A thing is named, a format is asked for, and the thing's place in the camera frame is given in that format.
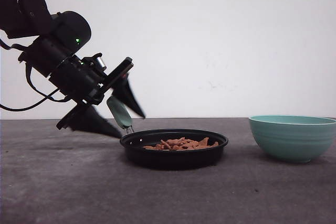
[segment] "teal bowl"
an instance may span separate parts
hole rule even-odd
[[[336,138],[336,120],[292,115],[249,118],[253,137],[269,155],[306,163],[324,153]]]

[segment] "orange food pieces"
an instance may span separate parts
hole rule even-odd
[[[146,145],[143,148],[147,150],[159,150],[159,151],[190,151],[200,150],[210,147],[218,146],[218,142],[213,145],[208,145],[209,137],[205,137],[201,141],[194,141],[191,139],[185,139],[185,137],[179,139],[168,139],[166,141],[160,140],[160,144],[154,146]]]

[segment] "table surface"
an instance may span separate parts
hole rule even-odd
[[[136,131],[200,129],[229,138],[215,166],[153,170],[116,138],[1,121],[0,223],[336,223],[336,145],[307,164],[265,155],[246,118],[135,119]]]

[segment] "black plate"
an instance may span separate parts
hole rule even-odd
[[[216,141],[216,147],[191,151],[158,151],[146,150],[145,145],[155,145],[160,140],[189,138],[200,141],[209,137],[208,144]],[[215,164],[223,154],[223,148],[228,143],[227,137],[210,131],[189,129],[160,129],[140,131],[125,135],[120,143],[125,148],[129,160],[138,165],[159,169],[189,169]]]

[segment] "wire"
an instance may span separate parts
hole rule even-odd
[[[34,89],[37,93],[39,93],[40,95],[43,95],[46,99],[49,99],[50,101],[53,101],[53,102],[67,102],[70,100],[69,97],[65,97],[64,99],[61,99],[61,100],[55,100],[53,97],[51,97],[50,95],[46,95],[42,92],[40,92],[39,90],[37,90],[35,88],[35,86],[33,85],[33,83],[31,82],[31,79],[30,79],[30,74],[32,73],[32,66],[29,64],[29,63],[26,63],[26,80],[29,84],[29,86]]]
[[[0,39],[0,46],[6,50],[17,49],[20,51],[25,51],[27,49],[27,47],[22,46],[20,44],[12,44],[11,46],[9,46],[6,43],[4,43],[1,39]]]
[[[59,89],[55,89],[52,93],[49,94],[49,96],[55,94]],[[41,103],[43,103],[44,101],[46,101],[47,98],[43,98],[42,100],[40,100],[39,102],[33,104],[32,106],[26,107],[26,108],[22,108],[22,109],[11,109],[8,108],[6,106],[3,106],[2,104],[0,104],[0,108],[4,109],[4,110],[8,110],[8,111],[12,111],[12,112],[18,112],[18,111],[26,111],[26,110],[30,110],[32,108],[35,108],[36,106],[40,105]]]

